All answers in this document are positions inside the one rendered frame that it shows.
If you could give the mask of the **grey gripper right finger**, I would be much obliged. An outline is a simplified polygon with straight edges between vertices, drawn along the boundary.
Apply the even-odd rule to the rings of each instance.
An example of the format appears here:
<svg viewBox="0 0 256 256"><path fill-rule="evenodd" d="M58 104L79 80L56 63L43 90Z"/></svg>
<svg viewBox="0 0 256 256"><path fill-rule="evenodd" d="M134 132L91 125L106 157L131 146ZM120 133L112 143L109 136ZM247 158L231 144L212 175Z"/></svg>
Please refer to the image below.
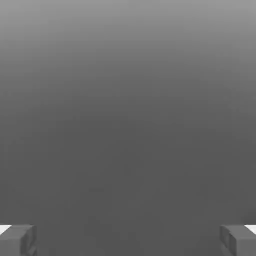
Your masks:
<svg viewBox="0 0 256 256"><path fill-rule="evenodd" d="M256 224L221 225L222 256L256 256Z"/></svg>

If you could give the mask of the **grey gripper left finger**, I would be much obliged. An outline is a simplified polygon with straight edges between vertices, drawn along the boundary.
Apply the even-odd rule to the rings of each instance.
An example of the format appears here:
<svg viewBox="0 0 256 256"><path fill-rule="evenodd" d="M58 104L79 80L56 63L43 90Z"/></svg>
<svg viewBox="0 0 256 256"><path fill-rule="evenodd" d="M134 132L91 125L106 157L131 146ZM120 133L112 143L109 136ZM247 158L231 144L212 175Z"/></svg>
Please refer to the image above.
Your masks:
<svg viewBox="0 0 256 256"><path fill-rule="evenodd" d="M0 256L38 256L37 227L0 224Z"/></svg>

